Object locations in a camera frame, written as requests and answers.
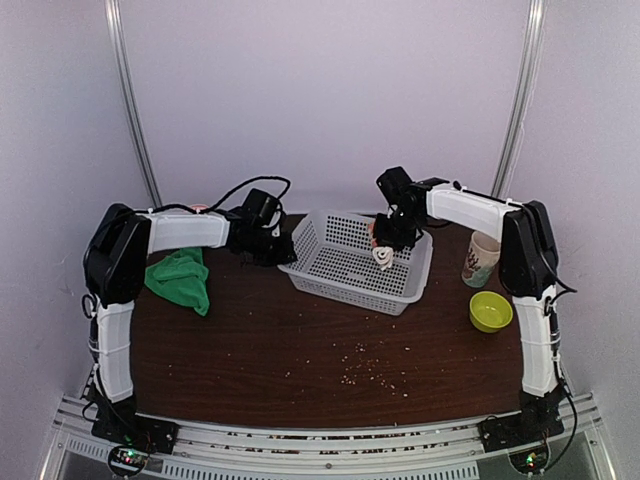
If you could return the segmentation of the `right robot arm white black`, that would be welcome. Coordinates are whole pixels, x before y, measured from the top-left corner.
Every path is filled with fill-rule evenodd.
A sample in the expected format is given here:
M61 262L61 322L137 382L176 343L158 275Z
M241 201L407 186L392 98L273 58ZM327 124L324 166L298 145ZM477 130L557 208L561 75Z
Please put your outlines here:
M375 246L413 248L429 220L442 220L499 242L499 279L512 297L521 336L521 412L512 430L535 440L555 421L566 396L560 367L560 329L555 304L571 287L559 279L559 255L543 203L501 200L433 177L414 181L402 167L382 173L376 184L389 210L376 216Z

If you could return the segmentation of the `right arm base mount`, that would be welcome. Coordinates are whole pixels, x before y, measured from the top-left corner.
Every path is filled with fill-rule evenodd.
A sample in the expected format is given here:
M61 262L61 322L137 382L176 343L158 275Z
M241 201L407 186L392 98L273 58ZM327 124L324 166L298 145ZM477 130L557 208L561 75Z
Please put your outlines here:
M488 416L477 428L486 453L506 452L511 467L519 474L532 477L543 474L552 464L549 441L564 432L559 419L538 424L525 424L523 414Z

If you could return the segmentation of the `orange rabbit pattern towel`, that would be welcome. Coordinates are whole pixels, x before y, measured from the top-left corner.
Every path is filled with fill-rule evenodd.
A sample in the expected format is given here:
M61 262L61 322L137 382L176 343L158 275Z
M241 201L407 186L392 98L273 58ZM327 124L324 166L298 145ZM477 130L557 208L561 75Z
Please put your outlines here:
M380 246L374 237L374 226L372 222L368 225L368 233L371 240L371 254L381 271L386 271L393 266L394 249L390 246Z

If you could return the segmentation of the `white plastic mesh basket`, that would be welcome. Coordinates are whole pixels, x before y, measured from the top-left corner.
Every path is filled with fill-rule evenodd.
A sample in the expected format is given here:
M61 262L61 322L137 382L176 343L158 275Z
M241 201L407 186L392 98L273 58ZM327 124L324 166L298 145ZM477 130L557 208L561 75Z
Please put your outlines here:
M424 234L383 269L373 256L372 223L372 218L352 213L313 210L292 233L297 260L278 269L299 291L399 316L423 295L433 240Z

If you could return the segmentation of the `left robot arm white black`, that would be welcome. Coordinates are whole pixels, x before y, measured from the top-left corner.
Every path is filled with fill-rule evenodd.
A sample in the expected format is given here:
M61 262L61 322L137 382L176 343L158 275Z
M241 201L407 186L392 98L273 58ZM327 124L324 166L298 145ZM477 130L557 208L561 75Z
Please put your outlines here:
M285 218L280 198L256 188L228 211L183 205L136 211L120 203L108 208L84 254L83 307L91 321L98 397L109 409L103 422L121 443L133 444L144 433L142 419L127 408L135 407L130 324L148 257L191 247L226 248L248 254L259 266L288 265L297 256Z

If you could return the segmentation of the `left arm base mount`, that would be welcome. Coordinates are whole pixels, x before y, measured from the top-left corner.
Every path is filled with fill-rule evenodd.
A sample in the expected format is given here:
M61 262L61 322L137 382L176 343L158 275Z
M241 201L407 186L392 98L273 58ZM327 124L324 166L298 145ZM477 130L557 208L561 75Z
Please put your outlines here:
M136 416L140 432L129 431L121 424L96 420L91 434L113 443L107 454L109 470L120 478L129 479L140 474L152 455L171 454L177 440L177 423Z

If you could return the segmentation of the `green microfiber towel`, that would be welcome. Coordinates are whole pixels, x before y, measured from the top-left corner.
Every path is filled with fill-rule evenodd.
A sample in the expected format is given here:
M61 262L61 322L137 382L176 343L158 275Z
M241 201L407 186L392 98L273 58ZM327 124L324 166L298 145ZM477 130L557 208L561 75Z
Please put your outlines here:
M181 307L191 308L204 317L210 300L206 281L209 269L203 250L189 247L176 250L146 268L145 286L155 295Z

